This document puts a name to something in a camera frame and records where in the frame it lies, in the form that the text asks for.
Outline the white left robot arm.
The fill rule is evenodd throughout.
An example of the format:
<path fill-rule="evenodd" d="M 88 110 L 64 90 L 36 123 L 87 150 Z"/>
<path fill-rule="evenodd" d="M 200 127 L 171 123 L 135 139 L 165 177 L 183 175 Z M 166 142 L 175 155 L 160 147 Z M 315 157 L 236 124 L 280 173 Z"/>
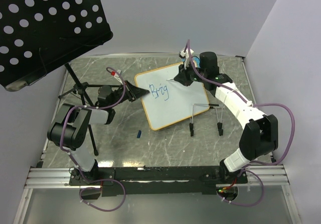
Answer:
<path fill-rule="evenodd" d="M 128 81 L 121 85 L 102 85 L 95 106 L 63 104 L 48 129 L 47 138 L 67 153 L 75 164 L 76 175 L 86 184 L 95 184 L 99 179 L 98 163 L 83 145 L 89 126 L 112 123 L 115 106 L 147 94 L 149 90 Z"/>

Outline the yellow framed whiteboard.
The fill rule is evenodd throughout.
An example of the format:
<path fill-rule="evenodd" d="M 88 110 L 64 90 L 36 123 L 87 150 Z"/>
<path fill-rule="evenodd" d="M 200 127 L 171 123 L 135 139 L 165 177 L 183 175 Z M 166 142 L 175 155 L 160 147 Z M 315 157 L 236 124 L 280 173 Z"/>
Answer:
<path fill-rule="evenodd" d="M 209 103 L 202 83 L 183 86 L 176 81 L 167 81 L 178 74 L 179 65 L 176 63 L 139 73 L 134 78 L 137 87 L 149 90 L 141 101 L 153 131 L 190 118 L 193 103 Z"/>

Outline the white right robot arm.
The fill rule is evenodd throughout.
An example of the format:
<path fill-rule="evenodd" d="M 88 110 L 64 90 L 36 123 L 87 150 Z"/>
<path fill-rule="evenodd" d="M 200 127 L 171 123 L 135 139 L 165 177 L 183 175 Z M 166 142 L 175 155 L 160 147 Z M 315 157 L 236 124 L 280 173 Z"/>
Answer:
<path fill-rule="evenodd" d="M 174 81 L 183 86 L 202 83 L 233 114 L 243 129 L 238 149 L 222 160 L 219 166 L 220 179 L 230 183 L 242 167 L 277 149 L 278 120 L 274 115 L 268 116 L 254 107 L 233 80 L 227 74 L 220 73 L 214 52 L 203 52 L 194 58 L 187 50 L 182 50 L 179 56 L 183 62 Z"/>

